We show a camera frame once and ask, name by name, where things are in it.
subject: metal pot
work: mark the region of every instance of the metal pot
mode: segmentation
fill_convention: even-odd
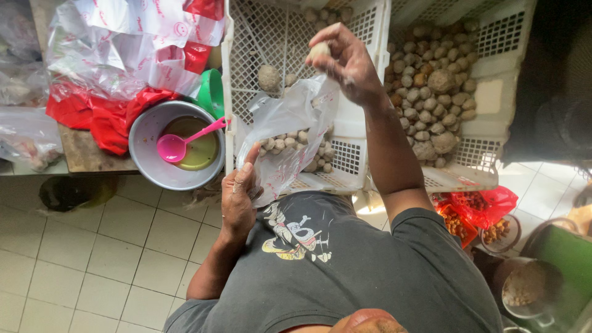
[[[194,116],[206,123],[215,121],[197,105],[182,101],[169,101],[146,110],[131,127],[130,154],[144,177],[168,190],[186,191],[202,187],[216,177],[224,166],[224,133],[217,130],[219,150],[214,162],[199,171],[186,171],[166,162],[156,150],[156,142],[165,127],[174,119]]]

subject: red plastic bag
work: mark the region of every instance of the red plastic bag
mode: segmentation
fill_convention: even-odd
[[[442,193],[441,196],[470,224],[485,230],[516,208],[518,201],[518,196],[503,186],[487,191]]]

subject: floor tile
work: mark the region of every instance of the floor tile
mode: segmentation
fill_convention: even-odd
[[[173,305],[170,307],[169,317],[173,314],[173,312],[177,311],[177,309],[179,309],[179,307],[183,305],[183,303],[185,303],[184,298],[175,297],[175,299],[173,300]]]
[[[499,175],[498,183],[514,192],[520,199],[522,199],[536,175],[536,171],[518,163],[512,163],[505,169],[500,168],[497,172]]]
[[[205,224],[201,225],[189,260],[202,264],[219,234],[220,229]]]
[[[115,196],[105,205],[99,233],[144,246],[155,210],[154,207]]]
[[[152,207],[158,205],[162,187],[154,185],[142,175],[120,176],[117,194]]]
[[[204,223],[222,228],[222,207],[217,204],[208,206],[208,209],[205,211]]]
[[[38,258],[85,271],[95,237],[94,232],[47,220]]]
[[[187,260],[144,249],[133,285],[174,296],[186,264]]]
[[[67,333],[74,309],[27,299],[20,333]]]
[[[0,290],[27,296],[35,259],[0,250]]]
[[[35,258],[41,243],[46,218],[1,204],[0,216],[2,216],[2,220],[0,220],[0,248]]]
[[[560,216],[567,216],[567,214],[569,214],[570,210],[573,207],[575,197],[579,193],[580,193],[579,191],[577,191],[571,187],[568,187],[567,190],[565,190],[565,193],[563,194],[563,196],[561,197],[561,200],[557,204],[557,207],[555,208],[555,210],[551,214],[551,218],[560,217]]]
[[[187,217],[188,219],[202,222],[204,220],[207,206],[186,209],[185,206],[191,202],[191,194],[190,191],[162,190],[160,202],[158,202],[158,208]]]
[[[543,220],[549,219],[566,189],[566,185],[543,174],[537,174],[520,200],[518,209]]]
[[[104,208],[105,204],[100,204],[96,207],[78,208],[66,213],[52,212],[48,219],[96,232],[99,229]]]
[[[146,248],[187,260],[200,226],[200,222],[157,209]]]
[[[193,278],[193,275],[195,275],[195,272],[199,267],[200,265],[194,262],[187,263],[187,267],[185,267],[185,272],[183,273],[183,278],[181,279],[181,283],[179,284],[179,288],[177,289],[177,294],[175,295],[176,297],[185,299],[185,296],[187,294],[187,287],[189,287],[189,282],[191,281],[191,278]]]
[[[162,329],[173,299],[173,296],[132,286],[121,320],[153,329]]]
[[[0,329],[18,332],[25,299],[19,295],[0,292]]]
[[[49,177],[46,175],[0,177],[2,189],[0,203],[24,212],[44,208],[39,199],[39,188]]]
[[[539,171],[540,166],[543,165],[543,162],[520,162],[520,164],[534,171]]]
[[[76,310],[69,333],[115,333],[118,324],[119,320]]]
[[[545,162],[541,165],[539,173],[557,180],[563,185],[569,185],[578,172],[572,165]]]
[[[570,183],[570,187],[577,191],[582,191],[586,186],[588,186],[588,181],[580,174],[575,175],[574,180]]]
[[[103,235],[97,235],[87,272],[131,284],[142,248]]]
[[[122,321],[122,322],[119,322],[119,327],[117,328],[117,333],[160,333],[160,331]]]
[[[129,292],[129,284],[86,273],[76,308],[119,320]]]
[[[28,296],[74,308],[83,279],[84,273],[81,271],[38,260]]]
[[[524,244],[528,240],[528,237],[530,236],[532,231],[535,230],[535,228],[538,227],[545,220],[533,216],[529,213],[526,213],[520,209],[516,209],[513,215],[516,216],[516,218],[518,218],[518,221],[520,221],[520,226],[522,227],[522,237],[520,238],[518,244],[516,244],[516,246],[514,247],[514,250],[520,251],[524,247]]]

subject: green container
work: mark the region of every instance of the green container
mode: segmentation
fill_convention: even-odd
[[[197,94],[197,100],[193,98],[189,98],[189,100],[218,120],[224,116],[222,74],[217,69],[209,69],[201,74],[201,78],[201,87]]]

